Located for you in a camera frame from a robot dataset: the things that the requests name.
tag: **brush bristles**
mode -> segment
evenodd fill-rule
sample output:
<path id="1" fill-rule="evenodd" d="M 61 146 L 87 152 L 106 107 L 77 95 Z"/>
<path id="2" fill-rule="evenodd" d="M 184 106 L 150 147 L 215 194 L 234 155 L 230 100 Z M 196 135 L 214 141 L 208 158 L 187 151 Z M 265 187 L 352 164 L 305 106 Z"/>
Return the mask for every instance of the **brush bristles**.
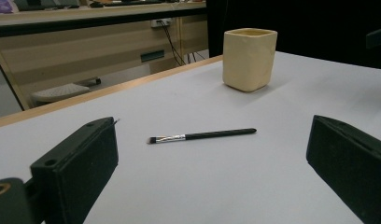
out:
<path id="1" fill-rule="evenodd" d="M 156 143 L 156 137 L 150 137 L 147 141 L 148 144 L 155 144 Z"/>

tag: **electrical outlet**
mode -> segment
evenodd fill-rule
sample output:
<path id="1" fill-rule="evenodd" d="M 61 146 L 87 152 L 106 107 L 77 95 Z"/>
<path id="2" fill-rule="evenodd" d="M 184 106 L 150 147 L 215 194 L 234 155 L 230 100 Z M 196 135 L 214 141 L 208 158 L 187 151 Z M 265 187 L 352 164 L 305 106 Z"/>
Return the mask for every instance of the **electrical outlet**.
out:
<path id="1" fill-rule="evenodd" d="M 153 20 L 153 21 L 150 21 L 150 27 L 161 27 L 162 23 L 166 26 L 169 26 L 171 22 L 172 22 L 171 18 Z"/>

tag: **cream ceramic cup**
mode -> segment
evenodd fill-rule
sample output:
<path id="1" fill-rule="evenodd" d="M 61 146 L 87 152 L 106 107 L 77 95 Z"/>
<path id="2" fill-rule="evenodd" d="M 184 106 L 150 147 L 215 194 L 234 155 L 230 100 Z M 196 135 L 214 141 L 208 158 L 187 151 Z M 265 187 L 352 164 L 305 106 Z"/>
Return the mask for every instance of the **cream ceramic cup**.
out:
<path id="1" fill-rule="evenodd" d="M 255 91 L 270 81 L 277 32 L 254 28 L 227 31 L 223 41 L 223 82 Z"/>

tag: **makeup brush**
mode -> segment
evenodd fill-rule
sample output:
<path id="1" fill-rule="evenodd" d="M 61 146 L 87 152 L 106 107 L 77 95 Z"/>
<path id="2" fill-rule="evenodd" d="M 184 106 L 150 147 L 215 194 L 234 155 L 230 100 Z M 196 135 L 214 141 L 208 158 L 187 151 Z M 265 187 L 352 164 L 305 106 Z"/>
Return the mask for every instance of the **makeup brush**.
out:
<path id="1" fill-rule="evenodd" d="M 238 129 L 238 130 L 220 131 L 220 132 L 212 132 L 212 133 L 187 133 L 187 134 L 178 134 L 178 135 L 171 135 L 171 136 L 157 136 L 157 137 L 150 137 L 147 143 L 157 144 L 157 143 L 186 141 L 186 140 L 203 139 L 203 138 L 226 137 L 226 136 L 234 136 L 234 135 L 241 135 L 241 134 L 250 134 L 250 133 L 255 133 L 256 131 L 257 130 L 254 128 L 249 128 L 249 129 Z"/>

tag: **metal ferrule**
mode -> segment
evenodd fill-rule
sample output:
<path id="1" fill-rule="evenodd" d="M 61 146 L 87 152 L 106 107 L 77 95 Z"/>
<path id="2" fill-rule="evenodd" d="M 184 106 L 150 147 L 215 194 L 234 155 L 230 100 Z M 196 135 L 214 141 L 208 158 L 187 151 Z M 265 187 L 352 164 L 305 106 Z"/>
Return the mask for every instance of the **metal ferrule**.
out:
<path id="1" fill-rule="evenodd" d="M 186 140 L 185 134 L 156 137 L 156 143 L 175 142 L 175 141 L 184 141 L 184 140 Z"/>

